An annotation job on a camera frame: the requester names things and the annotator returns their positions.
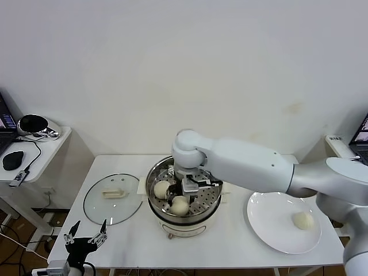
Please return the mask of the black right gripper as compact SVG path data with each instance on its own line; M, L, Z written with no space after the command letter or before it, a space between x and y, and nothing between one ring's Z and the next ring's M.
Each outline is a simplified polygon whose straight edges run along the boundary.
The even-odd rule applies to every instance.
M166 198L168 205L172 206L174 197L182 195L183 190L182 185L180 183L170 185L166 190ZM195 207L195 203L196 203L196 194L191 193L189 195L189 208L193 209Z

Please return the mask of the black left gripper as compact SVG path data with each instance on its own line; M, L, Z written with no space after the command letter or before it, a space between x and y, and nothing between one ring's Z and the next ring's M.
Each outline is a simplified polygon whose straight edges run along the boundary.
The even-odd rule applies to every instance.
M97 247L100 247L107 239L106 223L107 219L104 220L100 231L90 237L79 237L74 239L75 234L79 228L81 221L77 221L68 233L65 233L64 240L66 242L66 250L68 252L67 261L70 267L82 267L88 254L95 252Z

